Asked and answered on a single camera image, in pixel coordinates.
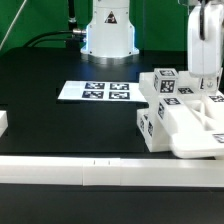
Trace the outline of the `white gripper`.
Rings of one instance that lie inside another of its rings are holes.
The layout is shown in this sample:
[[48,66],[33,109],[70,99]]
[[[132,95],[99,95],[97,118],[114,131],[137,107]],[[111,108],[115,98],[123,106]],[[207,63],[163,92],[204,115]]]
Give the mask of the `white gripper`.
[[188,71],[217,90],[224,58],[224,0],[200,0],[191,11],[187,31]]

